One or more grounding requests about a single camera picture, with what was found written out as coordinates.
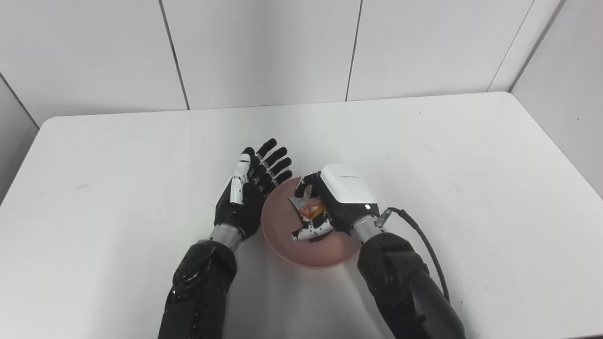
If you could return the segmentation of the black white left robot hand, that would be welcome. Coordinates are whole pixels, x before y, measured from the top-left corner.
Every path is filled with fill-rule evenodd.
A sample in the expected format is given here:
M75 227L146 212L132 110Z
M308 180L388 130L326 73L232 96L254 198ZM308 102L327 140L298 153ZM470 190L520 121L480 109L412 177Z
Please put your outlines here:
M292 178L291 164L288 149L278 146L275 138L258 150L245 148L217 202L214 225L234 228L242 241L253 236L269 195Z

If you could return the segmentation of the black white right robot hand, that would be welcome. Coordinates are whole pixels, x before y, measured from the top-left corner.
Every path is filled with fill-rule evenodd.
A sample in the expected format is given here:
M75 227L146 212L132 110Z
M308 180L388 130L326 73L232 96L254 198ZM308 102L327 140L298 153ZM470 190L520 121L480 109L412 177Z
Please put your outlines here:
M360 172L349 165L329 164L303 176L289 199L302 222L292 232L295 241L340 232L363 245L383 231L375 225L380 215L377 200Z

